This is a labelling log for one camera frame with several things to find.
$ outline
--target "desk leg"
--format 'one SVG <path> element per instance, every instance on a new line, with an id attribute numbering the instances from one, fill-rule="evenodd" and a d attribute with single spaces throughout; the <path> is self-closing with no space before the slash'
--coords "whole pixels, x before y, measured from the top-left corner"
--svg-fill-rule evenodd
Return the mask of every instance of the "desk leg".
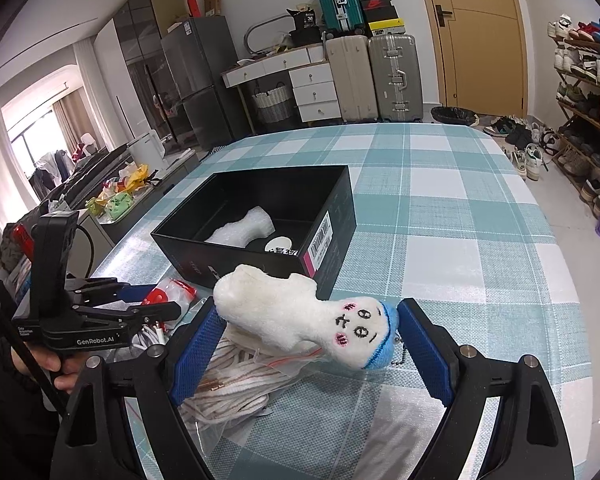
<path id="1" fill-rule="evenodd" d="M 247 107 L 247 101 L 244 100 L 244 94 L 242 93 L 242 85 L 237 86 L 238 94 L 240 94 L 240 101 L 242 101 L 242 108 L 244 108 L 244 113 L 247 115 L 247 120 L 249 121 L 249 127 L 251 128 L 251 133 L 253 135 L 256 134 L 256 129 L 253 127 L 253 121 L 251 120 L 251 115 L 249 114 L 249 108 Z"/>

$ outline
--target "beige suitcase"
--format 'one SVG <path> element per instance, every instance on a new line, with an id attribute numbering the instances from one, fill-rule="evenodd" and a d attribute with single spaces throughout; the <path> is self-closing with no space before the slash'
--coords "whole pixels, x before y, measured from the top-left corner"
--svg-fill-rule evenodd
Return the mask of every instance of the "beige suitcase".
<path id="1" fill-rule="evenodd" d="M 376 120 L 378 104 L 366 36 L 344 36 L 326 42 L 342 119 Z"/>

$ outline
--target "white appliance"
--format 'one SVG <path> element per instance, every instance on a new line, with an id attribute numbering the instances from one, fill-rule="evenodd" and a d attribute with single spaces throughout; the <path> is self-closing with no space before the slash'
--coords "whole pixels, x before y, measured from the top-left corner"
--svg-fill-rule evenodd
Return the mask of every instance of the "white appliance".
<path id="1" fill-rule="evenodd" d="M 148 133 L 130 142 L 129 153 L 138 166 L 146 164 L 149 167 L 149 174 L 158 170 L 160 175 L 160 172 L 169 167 L 164 160 L 164 146 L 155 130 L 149 130 Z"/>

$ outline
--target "open black box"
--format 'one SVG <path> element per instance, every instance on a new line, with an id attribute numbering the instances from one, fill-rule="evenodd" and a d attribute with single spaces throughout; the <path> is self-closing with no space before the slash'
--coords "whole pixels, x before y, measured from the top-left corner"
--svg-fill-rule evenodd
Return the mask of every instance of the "open black box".
<path id="1" fill-rule="evenodd" d="M 204 240 L 260 206 L 276 231 L 246 248 Z M 301 166 L 215 173 L 152 232 L 154 240 L 186 280 L 213 288 L 240 264 L 270 276 L 292 272 L 313 278 L 317 297 L 329 299 L 356 230 L 347 166 Z M 279 236 L 291 238 L 297 254 L 267 253 Z"/>

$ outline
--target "tablecloth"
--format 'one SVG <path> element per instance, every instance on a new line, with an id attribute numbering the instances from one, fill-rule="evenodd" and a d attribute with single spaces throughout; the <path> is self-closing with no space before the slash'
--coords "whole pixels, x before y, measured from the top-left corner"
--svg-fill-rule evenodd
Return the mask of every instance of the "tablecloth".
<path id="1" fill-rule="evenodd" d="M 332 298 L 364 294 L 395 304 L 414 297 L 459 344 L 496 359 L 536 355 L 560 406 L 578 478 L 592 413 L 578 297 L 526 183 L 477 130 L 355 124 L 240 140 L 154 206 L 98 275 L 155 283 L 174 272 L 150 232 L 211 174 L 317 164 L 347 164 L 354 191 L 357 228 Z M 395 360 L 401 355 L 397 348 Z M 270 408 L 222 437 L 206 460 L 217 479 L 407 478 L 443 413 L 408 356 L 380 371 L 324 368 Z M 478 473 L 496 409 L 490 399 L 463 478 Z M 132 427 L 145 470 L 160 478 L 134 417 Z"/>

